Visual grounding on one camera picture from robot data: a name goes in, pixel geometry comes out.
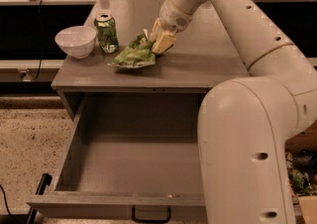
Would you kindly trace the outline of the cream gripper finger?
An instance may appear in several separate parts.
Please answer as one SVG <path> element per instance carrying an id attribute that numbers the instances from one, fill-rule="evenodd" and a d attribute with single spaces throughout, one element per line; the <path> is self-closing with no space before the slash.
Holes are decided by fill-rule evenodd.
<path id="1" fill-rule="evenodd" d="M 160 39 L 161 34 L 162 34 L 162 29 L 161 29 L 160 19 L 156 19 L 153 25 L 149 40 L 151 42 L 156 42 Z"/>
<path id="2" fill-rule="evenodd" d="M 151 41 L 154 43 L 152 52 L 160 55 L 172 47 L 176 41 L 176 36 L 173 32 L 156 31 L 151 33 Z"/>

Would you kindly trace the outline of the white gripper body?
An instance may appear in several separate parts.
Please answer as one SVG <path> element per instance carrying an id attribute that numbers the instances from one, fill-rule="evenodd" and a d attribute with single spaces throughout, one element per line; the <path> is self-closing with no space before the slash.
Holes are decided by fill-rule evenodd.
<path id="1" fill-rule="evenodd" d="M 159 10 L 161 26 L 168 31 L 182 32 L 192 21 L 192 16 L 183 13 L 171 0 L 165 0 Z"/>

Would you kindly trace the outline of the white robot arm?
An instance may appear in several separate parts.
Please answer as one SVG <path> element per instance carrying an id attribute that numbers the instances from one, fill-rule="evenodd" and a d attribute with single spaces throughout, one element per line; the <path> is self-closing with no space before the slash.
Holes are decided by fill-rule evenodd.
<path id="1" fill-rule="evenodd" d="M 317 118 L 317 72 L 252 0 L 165 0 L 151 37 L 160 54 L 211 2 L 248 76 L 204 97 L 197 122 L 209 224 L 296 224 L 285 143 Z"/>

